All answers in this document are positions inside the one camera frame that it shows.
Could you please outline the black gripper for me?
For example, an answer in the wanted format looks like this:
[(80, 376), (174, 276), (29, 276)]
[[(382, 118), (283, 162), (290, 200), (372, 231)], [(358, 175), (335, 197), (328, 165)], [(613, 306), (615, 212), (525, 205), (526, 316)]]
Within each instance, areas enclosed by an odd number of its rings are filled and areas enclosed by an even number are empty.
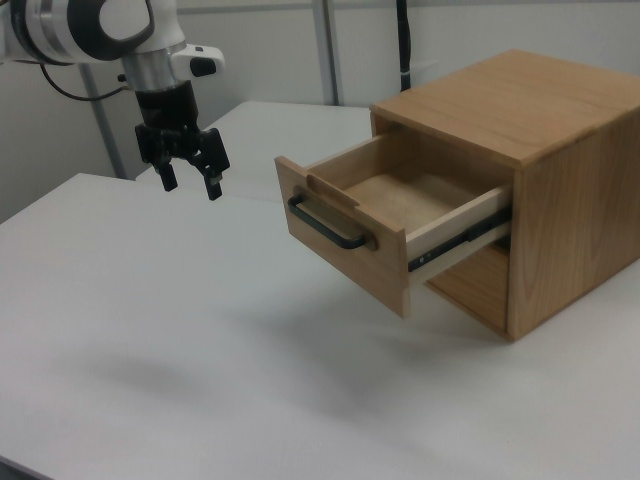
[(220, 182), (230, 167), (219, 131), (201, 131), (199, 110), (191, 81), (158, 91), (135, 93), (142, 122), (135, 135), (144, 163), (153, 166), (166, 192), (177, 186), (172, 157), (187, 159), (202, 175), (210, 201), (223, 194)]

